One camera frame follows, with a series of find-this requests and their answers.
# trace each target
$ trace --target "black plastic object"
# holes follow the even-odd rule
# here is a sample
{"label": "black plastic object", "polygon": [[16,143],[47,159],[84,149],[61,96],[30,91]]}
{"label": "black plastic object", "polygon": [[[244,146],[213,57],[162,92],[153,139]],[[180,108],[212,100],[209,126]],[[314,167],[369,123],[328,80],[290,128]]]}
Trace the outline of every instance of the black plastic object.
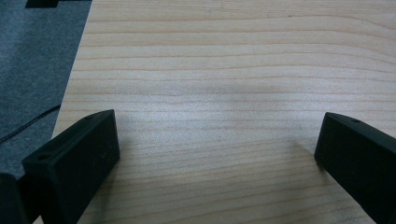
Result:
{"label": "black plastic object", "polygon": [[28,0],[26,8],[57,7],[59,1],[91,1],[91,0]]}
{"label": "black plastic object", "polygon": [[27,218],[13,175],[0,174],[0,222],[4,224],[26,224]]}
{"label": "black plastic object", "polygon": [[396,139],[326,113],[315,159],[376,223],[396,223]]}
{"label": "black plastic object", "polygon": [[114,110],[79,120],[22,161],[18,188],[28,221],[77,223],[119,158]]}

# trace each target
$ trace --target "light wood surface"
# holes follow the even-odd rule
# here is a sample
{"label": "light wood surface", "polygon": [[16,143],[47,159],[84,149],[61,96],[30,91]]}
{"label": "light wood surface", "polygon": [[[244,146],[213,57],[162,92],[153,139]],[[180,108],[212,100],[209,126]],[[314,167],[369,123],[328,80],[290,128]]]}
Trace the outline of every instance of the light wood surface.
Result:
{"label": "light wood surface", "polygon": [[54,135],[114,108],[80,223],[373,223],[317,167],[326,111],[396,136],[396,2],[94,0]]}

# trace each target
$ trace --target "black rectangular object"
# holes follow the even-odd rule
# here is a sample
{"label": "black rectangular object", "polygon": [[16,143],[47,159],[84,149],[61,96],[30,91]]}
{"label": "black rectangular object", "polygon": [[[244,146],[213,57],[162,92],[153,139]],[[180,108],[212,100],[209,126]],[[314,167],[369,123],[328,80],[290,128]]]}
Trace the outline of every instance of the black rectangular object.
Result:
{"label": "black rectangular object", "polygon": [[59,0],[28,0],[26,8],[57,7]]}
{"label": "black rectangular object", "polygon": [[0,218],[2,224],[27,224],[17,180],[0,174]]}
{"label": "black rectangular object", "polygon": [[315,159],[376,223],[396,223],[396,139],[326,113]]}
{"label": "black rectangular object", "polygon": [[40,183],[43,221],[77,223],[120,158],[114,110],[79,120],[22,161]]}

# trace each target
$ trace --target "wood grain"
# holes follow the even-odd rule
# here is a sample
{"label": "wood grain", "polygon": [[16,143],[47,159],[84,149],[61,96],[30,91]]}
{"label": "wood grain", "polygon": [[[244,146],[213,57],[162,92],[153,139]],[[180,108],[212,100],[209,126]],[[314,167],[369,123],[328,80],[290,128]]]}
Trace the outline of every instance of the wood grain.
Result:
{"label": "wood grain", "polygon": [[373,223],[313,158],[326,111],[396,136],[394,1],[94,0],[54,135],[116,110],[80,223]]}

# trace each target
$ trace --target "black cable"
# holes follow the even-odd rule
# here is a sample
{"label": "black cable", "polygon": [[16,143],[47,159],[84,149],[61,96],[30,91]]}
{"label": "black cable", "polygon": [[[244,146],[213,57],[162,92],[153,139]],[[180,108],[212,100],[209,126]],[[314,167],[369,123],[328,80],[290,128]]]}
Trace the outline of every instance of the black cable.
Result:
{"label": "black cable", "polygon": [[47,110],[46,112],[43,112],[42,114],[40,114],[39,116],[35,117],[34,119],[30,120],[29,122],[27,122],[26,124],[24,124],[23,126],[21,126],[19,129],[17,129],[16,131],[7,134],[6,136],[0,138],[0,144],[6,142],[8,139],[12,138],[13,136],[17,135],[18,133],[22,132],[23,130],[27,129],[30,125],[34,124],[36,121],[46,117],[48,114],[57,111],[61,108],[61,105],[56,105],[53,108]]}

